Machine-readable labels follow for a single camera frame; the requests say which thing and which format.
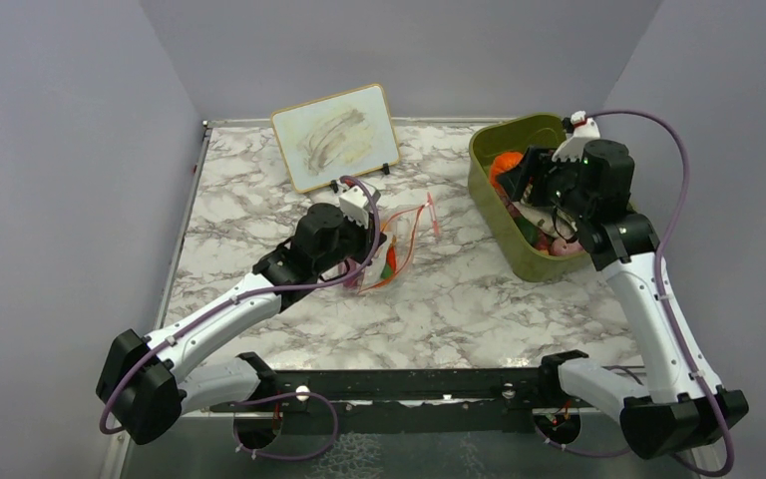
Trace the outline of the orange toy pumpkin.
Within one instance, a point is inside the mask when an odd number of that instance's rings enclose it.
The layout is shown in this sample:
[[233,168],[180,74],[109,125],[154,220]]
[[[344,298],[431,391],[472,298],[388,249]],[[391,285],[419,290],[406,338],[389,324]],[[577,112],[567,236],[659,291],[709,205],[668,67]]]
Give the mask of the orange toy pumpkin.
[[523,160],[524,154],[521,152],[504,152],[493,159],[488,178],[501,198],[515,199],[517,197]]

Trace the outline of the red toy chili pepper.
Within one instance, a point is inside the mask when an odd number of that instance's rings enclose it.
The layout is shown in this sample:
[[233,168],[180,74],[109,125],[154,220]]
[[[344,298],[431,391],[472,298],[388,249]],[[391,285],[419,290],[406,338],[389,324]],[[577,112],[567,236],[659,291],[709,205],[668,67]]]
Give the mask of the red toy chili pepper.
[[386,263],[392,262],[397,265],[397,254],[396,254],[396,247],[393,244],[390,244],[386,251]]

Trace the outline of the magenta toy beet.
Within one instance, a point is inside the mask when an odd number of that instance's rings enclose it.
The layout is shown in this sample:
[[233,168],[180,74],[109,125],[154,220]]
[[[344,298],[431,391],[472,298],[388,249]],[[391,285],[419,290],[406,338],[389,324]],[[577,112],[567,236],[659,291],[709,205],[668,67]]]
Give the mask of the magenta toy beet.
[[354,291],[360,290],[363,287],[364,276],[365,273],[363,271],[359,271],[350,280],[344,282],[344,287]]

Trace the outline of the green toy cucumber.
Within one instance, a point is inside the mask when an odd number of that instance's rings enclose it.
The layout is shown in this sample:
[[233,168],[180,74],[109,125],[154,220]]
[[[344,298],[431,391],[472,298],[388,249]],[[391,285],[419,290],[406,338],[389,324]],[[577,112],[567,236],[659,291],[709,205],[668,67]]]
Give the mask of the green toy cucumber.
[[397,272],[397,265],[392,262],[387,262],[384,266],[380,278],[383,280],[389,279]]

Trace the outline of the clear zip bag orange zipper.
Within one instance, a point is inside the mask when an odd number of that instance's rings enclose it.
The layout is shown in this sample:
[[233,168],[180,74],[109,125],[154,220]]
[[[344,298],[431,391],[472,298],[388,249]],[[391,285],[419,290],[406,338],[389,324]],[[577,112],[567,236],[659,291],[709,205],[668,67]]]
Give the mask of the clear zip bag orange zipper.
[[357,294],[370,293],[397,284],[409,271],[420,245],[441,236],[435,202],[430,194],[420,205],[390,212],[381,232],[386,239],[372,262],[355,282]]

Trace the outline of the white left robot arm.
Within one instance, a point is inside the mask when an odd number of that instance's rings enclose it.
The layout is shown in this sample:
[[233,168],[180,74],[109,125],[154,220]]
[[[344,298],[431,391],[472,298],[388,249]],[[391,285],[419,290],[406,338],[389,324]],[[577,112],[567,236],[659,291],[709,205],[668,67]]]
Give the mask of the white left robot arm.
[[251,327],[318,289],[356,277],[372,263],[384,238],[374,200],[340,197],[336,205],[314,204],[288,239],[218,298],[171,325],[145,334],[119,333],[95,389],[103,403],[100,432],[125,432],[144,445],[196,409],[235,398],[253,410],[268,405],[274,385],[246,358],[202,376],[196,370]]

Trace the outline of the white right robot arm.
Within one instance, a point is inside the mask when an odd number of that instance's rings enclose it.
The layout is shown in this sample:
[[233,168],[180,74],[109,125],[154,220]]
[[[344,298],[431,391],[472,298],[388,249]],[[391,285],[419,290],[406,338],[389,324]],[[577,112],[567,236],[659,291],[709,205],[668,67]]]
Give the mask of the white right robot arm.
[[627,146],[589,140],[562,160],[528,148],[496,175],[513,202],[572,218],[575,236],[618,299],[641,352],[646,383],[606,370],[579,352],[543,362],[538,398],[559,406],[572,396],[615,420],[629,449],[643,459],[727,441],[749,411],[740,390],[727,389],[693,339],[667,280],[658,235],[630,205],[635,169]]

